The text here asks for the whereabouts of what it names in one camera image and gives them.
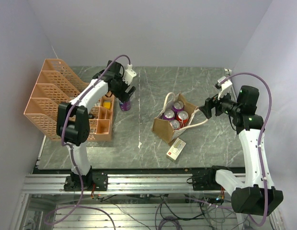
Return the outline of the purple fanta can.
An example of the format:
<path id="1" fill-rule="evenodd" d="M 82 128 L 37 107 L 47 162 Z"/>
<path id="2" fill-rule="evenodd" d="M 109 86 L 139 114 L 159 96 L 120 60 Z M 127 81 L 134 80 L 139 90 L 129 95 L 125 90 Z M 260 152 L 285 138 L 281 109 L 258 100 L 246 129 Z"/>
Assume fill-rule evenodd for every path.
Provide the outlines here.
<path id="1" fill-rule="evenodd" d="M 165 110 L 164 113 L 162 114 L 162 119 L 163 120 L 174 120 L 175 119 L 175 112 L 171 109 Z"/>
<path id="2" fill-rule="evenodd" d="M 178 113 L 180 111 L 183 111 L 184 110 L 184 104 L 183 104 L 183 102 L 181 102 L 181 101 L 174 102 L 173 105 L 172 105 L 172 110 L 175 113 Z"/>
<path id="3" fill-rule="evenodd" d="M 127 100 L 125 102 L 119 101 L 120 109 L 124 112 L 129 111 L 131 109 L 131 101 Z"/>

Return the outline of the red cola can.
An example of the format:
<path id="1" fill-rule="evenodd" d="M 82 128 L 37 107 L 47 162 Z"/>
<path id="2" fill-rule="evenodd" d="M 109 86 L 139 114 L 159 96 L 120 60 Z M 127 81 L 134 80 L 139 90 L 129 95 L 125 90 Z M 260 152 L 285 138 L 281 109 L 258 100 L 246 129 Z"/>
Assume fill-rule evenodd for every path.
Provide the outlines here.
<path id="1" fill-rule="evenodd" d="M 176 114 L 176 120 L 180 123 L 181 127 L 185 127 L 189 121 L 189 115 L 186 111 L 179 111 Z"/>
<path id="2" fill-rule="evenodd" d="M 173 130 L 179 130 L 181 128 L 180 122 L 175 119 L 170 121 L 170 125 Z"/>

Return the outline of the red cola can back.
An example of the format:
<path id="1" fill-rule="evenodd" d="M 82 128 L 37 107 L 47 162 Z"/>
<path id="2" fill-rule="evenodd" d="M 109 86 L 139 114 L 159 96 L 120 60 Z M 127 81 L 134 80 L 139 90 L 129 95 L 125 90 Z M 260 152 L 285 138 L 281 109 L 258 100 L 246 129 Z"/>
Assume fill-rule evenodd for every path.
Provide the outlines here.
<path id="1" fill-rule="evenodd" d="M 170 125 L 173 130 L 179 130 L 181 128 L 180 122 L 175 119 L 170 121 Z"/>

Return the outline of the purple Fanta can front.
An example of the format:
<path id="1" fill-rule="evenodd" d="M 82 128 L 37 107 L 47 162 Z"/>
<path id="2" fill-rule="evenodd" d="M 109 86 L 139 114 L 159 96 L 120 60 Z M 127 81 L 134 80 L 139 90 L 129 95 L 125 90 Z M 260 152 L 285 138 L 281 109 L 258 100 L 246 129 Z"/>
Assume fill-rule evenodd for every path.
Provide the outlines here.
<path id="1" fill-rule="evenodd" d="M 162 119 L 163 120 L 174 120 L 175 119 L 175 112 L 171 109 L 165 110 L 164 113 L 162 114 Z"/>

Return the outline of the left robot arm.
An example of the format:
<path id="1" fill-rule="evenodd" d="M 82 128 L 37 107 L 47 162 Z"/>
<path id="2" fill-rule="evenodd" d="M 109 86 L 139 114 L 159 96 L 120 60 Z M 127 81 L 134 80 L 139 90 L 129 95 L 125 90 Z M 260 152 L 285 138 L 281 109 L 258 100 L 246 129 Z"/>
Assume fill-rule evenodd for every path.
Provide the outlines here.
<path id="1" fill-rule="evenodd" d="M 132 64 L 124 68 L 120 63 L 110 60 L 106 69 L 95 74 L 80 95 L 68 103 L 59 104 L 56 133 L 61 138 L 62 146 L 68 148 L 72 163 L 64 190 L 88 190 L 93 186 L 92 166 L 86 149 L 91 130 L 89 112 L 109 92 L 120 101 L 126 102 L 136 90 L 130 85 L 136 76 Z"/>

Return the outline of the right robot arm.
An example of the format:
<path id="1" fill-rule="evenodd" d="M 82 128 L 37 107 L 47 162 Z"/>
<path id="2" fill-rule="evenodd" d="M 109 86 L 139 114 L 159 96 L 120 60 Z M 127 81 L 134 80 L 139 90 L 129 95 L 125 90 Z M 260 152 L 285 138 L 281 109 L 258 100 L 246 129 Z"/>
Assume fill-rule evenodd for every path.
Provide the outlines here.
<path id="1" fill-rule="evenodd" d="M 213 166 L 215 173 L 206 178 L 209 188 L 222 186 L 231 197 L 232 208 L 236 213 L 268 216 L 283 201 L 283 192 L 277 190 L 268 170 L 264 150 L 264 120 L 256 115 L 259 90 L 243 85 L 236 101 L 231 99 L 226 85 L 217 86 L 217 95 L 207 98 L 199 109 L 206 118 L 226 114 L 232 118 L 242 145 L 245 181 L 240 181 L 234 173 L 223 166 Z"/>

